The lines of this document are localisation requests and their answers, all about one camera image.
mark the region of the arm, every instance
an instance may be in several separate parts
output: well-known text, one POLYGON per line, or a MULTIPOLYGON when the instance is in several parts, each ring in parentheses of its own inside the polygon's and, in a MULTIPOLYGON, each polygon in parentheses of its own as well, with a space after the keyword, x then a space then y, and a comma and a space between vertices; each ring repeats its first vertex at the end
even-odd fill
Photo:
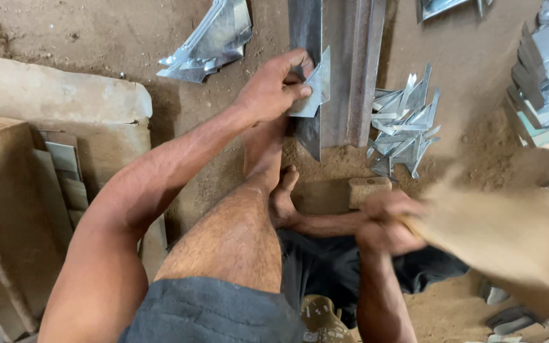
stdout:
POLYGON ((424 242, 402 224, 391 221, 390 216, 421 211, 420 205, 403 192, 376 193, 366 202, 365 213, 372 222, 356 234, 361 257, 357 323, 366 342, 417 341, 391 255, 420 249, 424 242))
POLYGON ((325 238, 354 236, 357 230, 368 221, 363 212, 347 214, 312 215, 297 212, 287 226, 300 234, 325 238))
POLYGON ((310 94, 284 85, 306 51, 269 61, 237 101, 187 134, 146 153, 111 178, 82 217, 42 321, 41 342, 115 342, 147 292, 137 242, 179 191, 244 130, 281 116, 310 94))

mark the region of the thigh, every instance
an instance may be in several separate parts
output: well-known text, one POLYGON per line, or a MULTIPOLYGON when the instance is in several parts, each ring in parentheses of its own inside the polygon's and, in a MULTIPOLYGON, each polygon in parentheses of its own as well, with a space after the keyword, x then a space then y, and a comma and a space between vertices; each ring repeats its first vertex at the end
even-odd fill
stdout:
POLYGON ((267 193, 249 182, 220 201, 173 248, 156 280, 187 277, 280 292, 281 248, 267 193))

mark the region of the forearm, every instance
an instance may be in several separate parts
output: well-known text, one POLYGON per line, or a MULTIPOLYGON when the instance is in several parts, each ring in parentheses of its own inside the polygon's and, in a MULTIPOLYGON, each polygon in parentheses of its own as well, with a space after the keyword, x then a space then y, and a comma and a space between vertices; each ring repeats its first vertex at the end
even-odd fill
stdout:
POLYGON ((84 227, 118 230, 137 240, 181 189, 232 138, 251 127, 250 115, 228 107, 185 135, 158 146, 111 178, 82 218, 84 227))
POLYGON ((391 256, 362 253, 357 321, 366 342, 416 343, 391 256))
POLYGON ((347 214, 311 215, 298 213, 290 229, 313 237, 353 236, 368 220, 362 212, 347 214))

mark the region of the dark shorts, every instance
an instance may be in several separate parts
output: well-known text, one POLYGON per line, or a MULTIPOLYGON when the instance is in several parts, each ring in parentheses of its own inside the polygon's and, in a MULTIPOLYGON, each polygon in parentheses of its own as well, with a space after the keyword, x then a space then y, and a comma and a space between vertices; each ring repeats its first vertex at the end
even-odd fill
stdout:
MULTIPOLYGON (((160 280, 118 342, 302 342, 305 294, 330 298, 342 322, 356 327, 359 249, 353 237, 315 239, 278 231, 283 255, 281 293, 260 292, 212 278, 160 280)), ((435 248, 393 259, 400 287, 422 292, 469 269, 435 248)))

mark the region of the metal strip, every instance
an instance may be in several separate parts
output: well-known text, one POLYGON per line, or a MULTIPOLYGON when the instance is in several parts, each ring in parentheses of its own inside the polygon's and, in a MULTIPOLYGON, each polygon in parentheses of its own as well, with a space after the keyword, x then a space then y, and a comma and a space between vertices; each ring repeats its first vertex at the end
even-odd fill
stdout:
MULTIPOLYGON (((315 65, 321 63, 323 35, 322 0, 288 0, 289 48, 305 48, 315 65)), ((321 113, 317 109, 313 118, 293 118, 294 136, 306 151, 321 161, 321 113)))
POLYGON ((322 105, 322 146, 365 146, 375 94, 386 0, 323 0, 323 45, 332 49, 331 100, 322 105))

